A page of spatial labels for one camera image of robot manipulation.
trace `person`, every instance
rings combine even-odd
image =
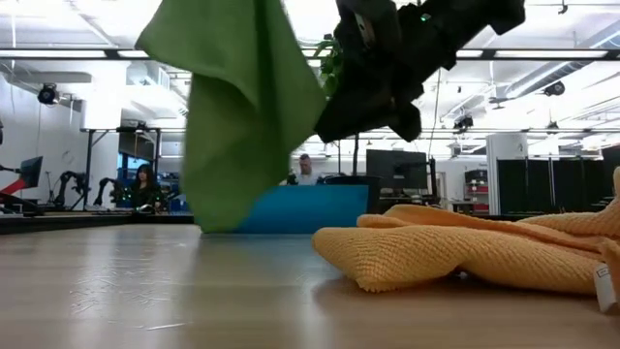
[[[141,165],[136,173],[136,180],[131,185],[132,206],[151,205],[155,209],[161,207],[161,190],[150,165]]]
[[[312,171],[312,159],[308,154],[299,156],[299,175],[297,185],[315,185],[322,179],[321,174]]]

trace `white pillar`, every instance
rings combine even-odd
[[[489,213],[500,214],[500,187],[497,160],[524,159],[528,156],[527,134],[493,134],[486,137]]]
[[[129,63],[102,62],[99,71],[93,72],[92,89],[82,104],[83,129],[115,129],[120,126],[121,113],[125,105],[125,86]],[[93,141],[102,133],[95,133]],[[102,178],[117,177],[118,134],[109,132],[92,148],[90,164],[90,188],[88,204],[92,205],[99,191]],[[111,186],[106,187],[104,206],[110,207],[108,195]]]

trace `white label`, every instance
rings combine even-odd
[[[599,265],[595,269],[594,284],[597,288],[599,309],[603,313],[608,313],[610,310],[613,310],[617,306],[618,299],[616,297],[615,291],[613,290],[613,284],[611,283],[609,267],[606,264]]]

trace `woman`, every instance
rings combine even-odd
[[[136,180],[134,180],[131,188],[133,207],[151,205],[157,209],[161,206],[161,190],[150,165],[138,167]]]

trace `man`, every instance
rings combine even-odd
[[[321,174],[312,172],[312,159],[308,154],[299,156],[300,174],[296,176],[297,185],[315,185],[321,179]]]

